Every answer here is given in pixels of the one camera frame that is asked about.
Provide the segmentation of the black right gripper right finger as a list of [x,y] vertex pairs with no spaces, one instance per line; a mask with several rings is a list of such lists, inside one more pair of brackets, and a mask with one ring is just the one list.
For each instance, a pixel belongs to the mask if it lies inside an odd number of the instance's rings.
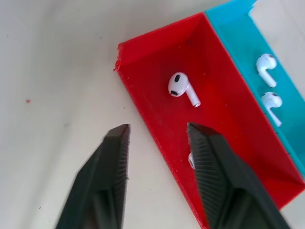
[[290,229],[255,172],[212,128],[187,124],[209,229]]

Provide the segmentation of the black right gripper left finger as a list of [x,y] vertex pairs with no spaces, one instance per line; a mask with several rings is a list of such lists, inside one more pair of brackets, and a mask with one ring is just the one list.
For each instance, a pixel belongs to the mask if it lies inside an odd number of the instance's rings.
[[122,229],[130,125],[108,131],[78,171],[56,229]]

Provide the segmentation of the red plastic tray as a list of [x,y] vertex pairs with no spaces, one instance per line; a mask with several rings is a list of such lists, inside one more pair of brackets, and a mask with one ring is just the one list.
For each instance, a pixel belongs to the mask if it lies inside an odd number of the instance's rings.
[[[284,145],[203,13],[118,45],[115,69],[149,129],[200,227],[208,222],[188,162],[187,124],[220,132],[257,174],[278,208],[305,189]],[[169,94],[169,80],[187,75],[201,105]]]

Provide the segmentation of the cyan plastic tray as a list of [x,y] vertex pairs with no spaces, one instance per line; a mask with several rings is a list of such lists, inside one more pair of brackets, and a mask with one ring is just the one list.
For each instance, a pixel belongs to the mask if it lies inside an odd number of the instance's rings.
[[274,92],[281,97],[283,105],[274,109],[281,126],[277,127],[269,114],[266,117],[305,179],[305,100],[280,62],[273,70],[269,70],[277,82],[276,87],[270,88],[258,75],[257,59],[262,54],[273,54],[273,51],[249,15],[255,2],[230,0],[207,10],[205,14],[263,112],[267,112],[261,102],[264,93]]

